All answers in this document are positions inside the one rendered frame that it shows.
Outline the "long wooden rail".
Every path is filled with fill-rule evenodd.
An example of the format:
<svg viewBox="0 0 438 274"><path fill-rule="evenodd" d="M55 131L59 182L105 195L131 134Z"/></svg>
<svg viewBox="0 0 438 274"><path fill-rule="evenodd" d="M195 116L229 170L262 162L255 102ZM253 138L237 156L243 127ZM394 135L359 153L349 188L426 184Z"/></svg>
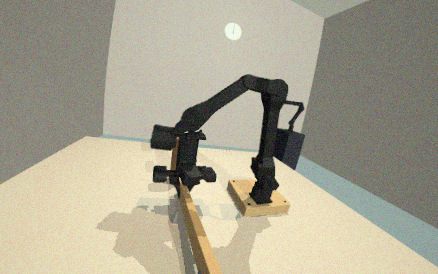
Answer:
<svg viewBox="0 0 438 274"><path fill-rule="evenodd" d="M197 270L201 268L202 274L222 274L222 270L214 256L214 251L199 219L189 189L187 186L182 185L180 177L179 182L180 206Z"/></svg>

